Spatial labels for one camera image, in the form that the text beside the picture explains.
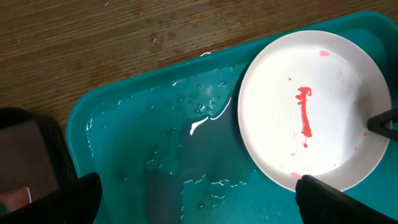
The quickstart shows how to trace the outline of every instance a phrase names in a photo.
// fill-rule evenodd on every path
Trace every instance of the wood grain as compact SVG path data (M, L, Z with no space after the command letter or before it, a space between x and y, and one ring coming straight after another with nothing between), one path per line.
M203 52L397 0L3 0L0 106L55 118L84 93Z

